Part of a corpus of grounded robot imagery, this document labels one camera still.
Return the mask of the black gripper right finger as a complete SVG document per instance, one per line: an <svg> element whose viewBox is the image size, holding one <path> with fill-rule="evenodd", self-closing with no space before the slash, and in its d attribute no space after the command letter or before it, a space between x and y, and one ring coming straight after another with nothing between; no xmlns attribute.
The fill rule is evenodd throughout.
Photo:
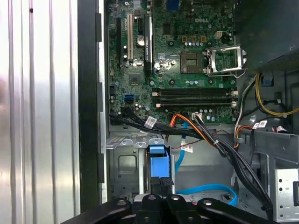
<svg viewBox="0 0 299 224"><path fill-rule="evenodd" d="M167 221L173 219L179 224L204 224L207 218L213 224L270 224L271 221L237 208L237 194L223 184L206 184L186 192L172 194L173 180L170 177L160 178L161 193L165 196L166 208L170 212ZM190 195L204 191L225 191L233 197L228 202L205 197L190 206L190 202L183 195Z"/></svg>

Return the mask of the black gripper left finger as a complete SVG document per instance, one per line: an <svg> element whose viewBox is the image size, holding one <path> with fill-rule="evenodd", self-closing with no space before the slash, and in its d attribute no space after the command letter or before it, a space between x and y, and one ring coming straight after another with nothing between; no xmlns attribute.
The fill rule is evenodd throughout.
<svg viewBox="0 0 299 224"><path fill-rule="evenodd" d="M150 193L140 194L133 202L116 198L98 205L64 224L159 224L161 223L162 187L159 177L150 179Z"/></svg>

